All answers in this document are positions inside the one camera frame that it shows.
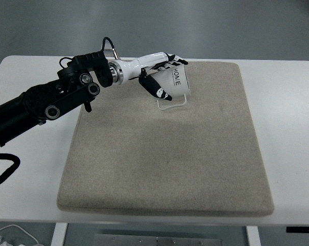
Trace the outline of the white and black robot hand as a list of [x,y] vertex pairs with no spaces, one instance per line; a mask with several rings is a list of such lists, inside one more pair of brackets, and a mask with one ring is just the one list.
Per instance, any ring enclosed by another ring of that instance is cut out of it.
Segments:
[[122,85],[129,80],[137,78],[139,84],[153,97],[171,101],[172,96],[164,90],[160,84],[147,72],[149,70],[166,70],[179,65],[188,65],[188,62],[175,55],[165,52],[158,52],[141,56],[132,61],[117,60],[117,81]]

